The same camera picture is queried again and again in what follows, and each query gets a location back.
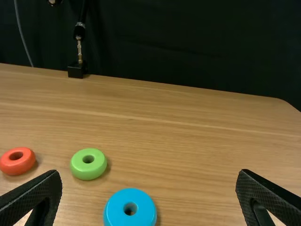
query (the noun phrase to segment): ring hole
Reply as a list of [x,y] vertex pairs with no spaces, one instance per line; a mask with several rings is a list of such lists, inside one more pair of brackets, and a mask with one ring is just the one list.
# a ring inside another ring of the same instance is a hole
[[123,211],[128,216],[132,216],[137,212],[137,205],[135,203],[128,203],[124,206]]
[[91,156],[91,155],[86,155],[84,158],[83,158],[83,162],[84,163],[92,163],[94,161],[94,157]]
[[9,156],[9,159],[10,160],[18,160],[18,159],[21,159],[22,156],[23,156],[23,152],[15,152]]

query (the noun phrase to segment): red ring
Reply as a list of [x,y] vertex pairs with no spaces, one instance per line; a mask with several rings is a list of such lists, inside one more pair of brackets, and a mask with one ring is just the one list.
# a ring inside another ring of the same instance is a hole
[[20,175],[30,170],[36,162],[35,154],[27,147],[16,147],[0,158],[0,170],[8,175]]

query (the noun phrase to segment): black base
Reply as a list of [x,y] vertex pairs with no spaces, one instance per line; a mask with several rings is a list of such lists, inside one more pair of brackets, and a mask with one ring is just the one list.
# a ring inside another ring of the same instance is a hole
[[68,77],[83,79],[84,75],[87,73],[87,63],[83,61],[83,63],[79,64],[77,61],[73,62],[68,66]]

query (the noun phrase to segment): cable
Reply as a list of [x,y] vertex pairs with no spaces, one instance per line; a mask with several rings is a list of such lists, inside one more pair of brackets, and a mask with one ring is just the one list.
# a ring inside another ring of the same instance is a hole
[[22,29],[21,29],[21,23],[20,23],[20,18],[19,18],[17,0],[14,0],[14,4],[15,4],[15,12],[16,12],[16,17],[17,17],[18,28],[19,28],[20,36],[21,36],[21,39],[22,39],[22,42],[23,42],[23,46],[24,46],[25,52],[27,54],[27,58],[29,60],[29,63],[33,67],[32,59],[29,55],[29,52],[28,52],[28,49],[27,49],[27,46],[26,46],[26,43],[25,43],[25,39],[24,39],[24,36],[23,36],[23,33],[22,33]]

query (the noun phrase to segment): black curtain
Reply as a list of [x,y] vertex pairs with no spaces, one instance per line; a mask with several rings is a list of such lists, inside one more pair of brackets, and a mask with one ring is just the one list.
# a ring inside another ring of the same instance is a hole
[[[80,0],[17,0],[36,67],[66,70]],[[90,0],[89,73],[278,97],[301,109],[296,0]],[[29,65],[12,0],[2,0],[0,61]]]

